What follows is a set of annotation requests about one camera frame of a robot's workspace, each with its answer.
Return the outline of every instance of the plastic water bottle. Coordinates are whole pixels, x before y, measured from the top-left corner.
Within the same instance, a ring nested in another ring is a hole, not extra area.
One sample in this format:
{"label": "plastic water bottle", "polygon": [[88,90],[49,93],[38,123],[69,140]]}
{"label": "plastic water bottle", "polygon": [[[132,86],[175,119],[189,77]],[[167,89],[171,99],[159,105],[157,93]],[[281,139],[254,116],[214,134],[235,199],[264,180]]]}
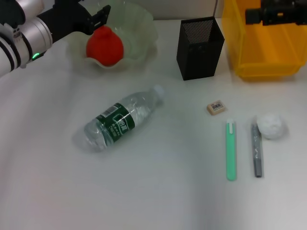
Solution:
{"label": "plastic water bottle", "polygon": [[85,126],[87,142],[92,149],[103,151],[143,123],[163,98],[164,90],[160,85],[127,96]]}

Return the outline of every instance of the white cotton ball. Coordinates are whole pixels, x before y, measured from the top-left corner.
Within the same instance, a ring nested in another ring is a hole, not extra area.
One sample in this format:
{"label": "white cotton ball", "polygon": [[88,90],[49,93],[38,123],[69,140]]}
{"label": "white cotton ball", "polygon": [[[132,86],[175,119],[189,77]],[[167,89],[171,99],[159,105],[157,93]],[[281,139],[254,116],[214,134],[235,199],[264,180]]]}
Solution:
{"label": "white cotton ball", "polygon": [[260,133],[267,139],[280,138],[285,130],[282,118],[277,114],[266,114],[257,118],[257,125]]}

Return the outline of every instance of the black mesh pen holder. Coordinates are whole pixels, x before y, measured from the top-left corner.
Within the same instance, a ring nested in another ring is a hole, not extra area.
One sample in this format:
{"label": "black mesh pen holder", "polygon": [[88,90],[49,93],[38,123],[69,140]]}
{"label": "black mesh pen holder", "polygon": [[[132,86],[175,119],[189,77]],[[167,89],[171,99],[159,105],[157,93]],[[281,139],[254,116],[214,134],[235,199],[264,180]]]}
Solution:
{"label": "black mesh pen holder", "polygon": [[177,62],[183,80],[214,76],[223,43],[214,17],[181,21]]}

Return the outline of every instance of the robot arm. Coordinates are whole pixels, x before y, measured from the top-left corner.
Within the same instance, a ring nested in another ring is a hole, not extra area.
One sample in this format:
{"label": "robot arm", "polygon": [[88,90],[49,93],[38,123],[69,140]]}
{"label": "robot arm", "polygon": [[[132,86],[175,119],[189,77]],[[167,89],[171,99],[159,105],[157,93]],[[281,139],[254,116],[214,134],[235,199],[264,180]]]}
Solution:
{"label": "robot arm", "polygon": [[261,0],[261,8],[246,9],[246,24],[307,24],[307,0]]}
{"label": "robot arm", "polygon": [[106,24],[110,6],[92,16],[81,0],[0,0],[0,77],[44,55],[52,44],[72,32],[93,34]]}

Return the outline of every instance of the yellow container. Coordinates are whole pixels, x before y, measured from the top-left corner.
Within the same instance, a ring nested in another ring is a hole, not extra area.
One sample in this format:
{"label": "yellow container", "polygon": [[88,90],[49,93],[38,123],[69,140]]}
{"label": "yellow container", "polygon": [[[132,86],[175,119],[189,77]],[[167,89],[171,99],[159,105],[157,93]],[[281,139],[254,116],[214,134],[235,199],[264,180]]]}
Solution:
{"label": "yellow container", "polygon": [[306,25],[245,25],[245,9],[260,0],[225,0],[222,25],[235,73],[247,81],[273,81],[296,73],[307,59]]}

